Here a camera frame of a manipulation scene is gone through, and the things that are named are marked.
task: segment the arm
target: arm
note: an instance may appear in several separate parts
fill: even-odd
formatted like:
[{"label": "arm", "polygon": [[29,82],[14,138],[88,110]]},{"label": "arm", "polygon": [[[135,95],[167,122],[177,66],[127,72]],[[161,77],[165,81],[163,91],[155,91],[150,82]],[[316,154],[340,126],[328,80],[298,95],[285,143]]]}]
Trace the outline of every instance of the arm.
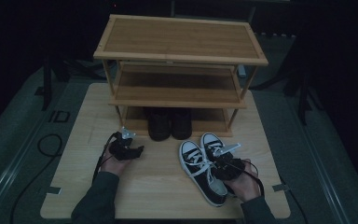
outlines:
[{"label": "arm", "polygon": [[73,223],[113,223],[118,176],[100,172],[72,212]]},{"label": "arm", "polygon": [[[257,174],[252,171],[252,167],[249,163],[250,160],[246,161],[245,171],[257,177]],[[264,196],[260,194],[257,183],[250,176],[242,173],[237,179],[225,181],[225,184],[231,187],[235,195],[243,201],[241,208],[246,223],[276,223],[276,219],[272,215]]]},{"label": "arm", "polygon": [[108,150],[92,186],[72,212],[73,223],[113,223],[118,180],[131,161],[118,161]]}]

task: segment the person's right hand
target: person's right hand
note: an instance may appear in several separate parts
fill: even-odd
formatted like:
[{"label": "person's right hand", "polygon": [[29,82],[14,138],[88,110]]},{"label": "person's right hand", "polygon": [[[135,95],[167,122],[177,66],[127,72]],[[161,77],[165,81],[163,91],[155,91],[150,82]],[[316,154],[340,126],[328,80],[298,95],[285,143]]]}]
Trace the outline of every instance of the person's right hand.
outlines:
[{"label": "person's right hand", "polygon": [[[245,159],[245,171],[257,178],[257,173],[252,171],[251,160]],[[237,179],[224,181],[226,185],[234,190],[235,195],[243,202],[248,202],[261,195],[258,184],[247,174],[242,173]]]}]

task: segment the black wire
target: black wire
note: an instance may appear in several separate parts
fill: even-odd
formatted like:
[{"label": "black wire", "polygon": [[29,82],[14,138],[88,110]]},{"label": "black wire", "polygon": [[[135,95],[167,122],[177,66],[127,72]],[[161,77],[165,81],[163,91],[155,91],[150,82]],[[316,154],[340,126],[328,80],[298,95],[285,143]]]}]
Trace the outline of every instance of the black wire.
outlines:
[{"label": "black wire", "polygon": [[[256,173],[257,173],[257,175],[258,175],[257,167],[255,167],[255,165],[252,164],[252,163],[249,162],[249,161],[245,161],[245,162],[251,164],[251,165],[255,168]],[[260,188],[260,193],[261,193],[261,195],[262,195],[262,196],[265,195],[265,193],[264,193],[264,185],[263,185],[263,183],[261,182],[261,180],[260,180],[258,177],[255,177],[254,175],[252,175],[252,174],[250,174],[250,173],[248,173],[248,172],[242,170],[241,168],[239,168],[239,167],[237,167],[237,166],[235,166],[235,165],[233,165],[233,164],[231,164],[231,163],[226,162],[226,164],[229,165],[229,166],[232,166],[232,167],[234,167],[235,169],[240,170],[240,171],[242,171],[244,174],[250,176],[250,177],[257,183],[258,187]]]},{"label": "black wire", "polygon": [[92,176],[92,183],[94,183],[94,180],[97,177],[97,174],[100,170],[101,165],[104,164],[107,160],[109,160],[111,158],[111,157],[109,157],[108,159],[103,161],[104,152],[106,151],[107,147],[110,144],[110,141],[116,134],[117,133],[112,133],[112,135],[110,135],[110,137],[107,139],[106,144],[103,146],[103,153],[101,154],[100,158],[98,159],[97,165],[95,166],[95,169],[94,169],[94,175]]},{"label": "black wire", "polygon": [[[47,154],[45,152],[43,152],[40,144],[41,142],[48,138],[48,137],[51,137],[51,136],[55,136],[59,139],[60,141],[60,144],[57,148],[57,151],[55,154],[53,155],[50,155],[50,154]],[[51,134],[48,134],[44,137],[42,137],[41,139],[39,139],[39,141],[37,142],[37,149],[39,150],[39,152],[41,152],[43,155],[47,156],[47,157],[51,157],[50,161],[45,165],[45,167],[43,167],[42,170],[39,171],[39,173],[37,173],[37,175],[34,176],[34,178],[27,184],[27,186],[25,186],[25,188],[21,191],[21,193],[17,196],[16,198],[16,201],[14,202],[13,206],[11,207],[11,211],[10,211],[10,223],[13,224],[14,223],[14,212],[16,210],[16,207],[17,207],[17,204],[19,203],[22,195],[25,193],[25,191],[34,183],[34,181],[51,165],[51,163],[54,161],[54,159],[56,159],[57,157],[60,157],[62,154],[59,153],[61,151],[61,148],[62,148],[62,139],[59,135],[55,134],[55,133],[51,133]]]},{"label": "black wire", "polygon": [[[280,180],[282,181],[282,183],[283,183],[284,185],[286,185],[286,182],[284,182],[283,178],[282,178],[280,175],[279,175],[279,178],[280,178]],[[302,215],[303,218],[304,218],[304,222],[305,222],[306,224],[308,224],[307,216],[305,215],[304,210],[302,209],[300,203],[298,202],[297,198],[295,197],[295,194],[292,192],[291,189],[289,189],[289,190],[287,190],[287,191],[289,191],[290,195],[292,195],[293,200],[295,200],[295,203],[297,204],[297,207],[298,207],[298,209],[300,210],[301,215]]]}]

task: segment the person's left hand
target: person's left hand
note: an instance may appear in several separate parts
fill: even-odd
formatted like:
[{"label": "person's left hand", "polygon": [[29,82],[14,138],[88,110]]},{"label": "person's left hand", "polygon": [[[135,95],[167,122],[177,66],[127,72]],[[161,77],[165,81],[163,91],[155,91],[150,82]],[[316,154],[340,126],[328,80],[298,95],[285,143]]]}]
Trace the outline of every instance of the person's left hand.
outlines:
[{"label": "person's left hand", "polygon": [[121,176],[127,165],[132,162],[132,160],[118,161],[108,149],[106,149],[103,155],[103,161],[105,162],[101,165],[101,171],[109,172],[117,176]]}]

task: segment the wooden shelf slat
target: wooden shelf slat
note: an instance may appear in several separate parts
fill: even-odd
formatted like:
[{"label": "wooden shelf slat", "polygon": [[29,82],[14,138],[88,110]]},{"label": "wooden shelf slat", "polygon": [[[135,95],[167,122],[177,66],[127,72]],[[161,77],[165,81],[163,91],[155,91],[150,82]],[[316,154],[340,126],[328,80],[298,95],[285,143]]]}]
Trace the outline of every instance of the wooden shelf slat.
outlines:
[{"label": "wooden shelf slat", "polygon": [[111,105],[245,108],[233,69],[124,64]]}]

